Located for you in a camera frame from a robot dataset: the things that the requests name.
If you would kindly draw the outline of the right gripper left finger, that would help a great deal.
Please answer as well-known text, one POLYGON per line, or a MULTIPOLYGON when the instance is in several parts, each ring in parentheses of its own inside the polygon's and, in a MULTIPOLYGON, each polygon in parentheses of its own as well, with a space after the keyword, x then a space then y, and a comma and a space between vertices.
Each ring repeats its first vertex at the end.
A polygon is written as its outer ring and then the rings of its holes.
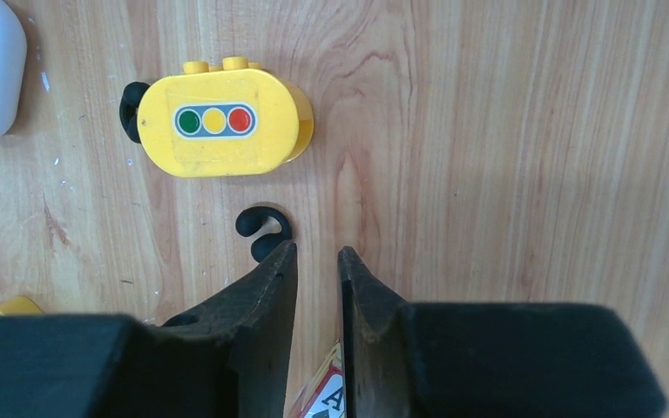
POLYGON ((0 315, 0 417, 281 417, 297 285, 286 241, 160 326, 0 315))

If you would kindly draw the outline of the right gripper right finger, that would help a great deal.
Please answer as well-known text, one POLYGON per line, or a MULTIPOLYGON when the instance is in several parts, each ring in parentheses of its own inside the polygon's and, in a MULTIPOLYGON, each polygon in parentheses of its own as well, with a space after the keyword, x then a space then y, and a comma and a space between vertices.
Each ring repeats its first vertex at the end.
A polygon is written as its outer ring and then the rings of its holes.
POLYGON ((338 254, 348 417, 660 417, 626 324, 579 303, 410 302, 338 254))

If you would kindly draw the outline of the black earbud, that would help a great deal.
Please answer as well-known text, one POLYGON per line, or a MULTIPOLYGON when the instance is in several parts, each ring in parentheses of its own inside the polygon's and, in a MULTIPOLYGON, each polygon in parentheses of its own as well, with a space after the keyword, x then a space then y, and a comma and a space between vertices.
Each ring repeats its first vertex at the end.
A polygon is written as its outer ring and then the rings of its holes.
POLYGON ((140 144, 138 130, 138 110, 142 97, 150 85, 145 82, 134 81, 129 83, 123 90, 119 101, 119 120, 127 137, 135 144, 140 144))
POLYGON ((294 238, 293 228, 286 215, 271 206, 252 206, 243 210, 235 220, 235 229, 246 238, 259 234, 250 246, 251 256, 258 263, 278 245, 294 238))

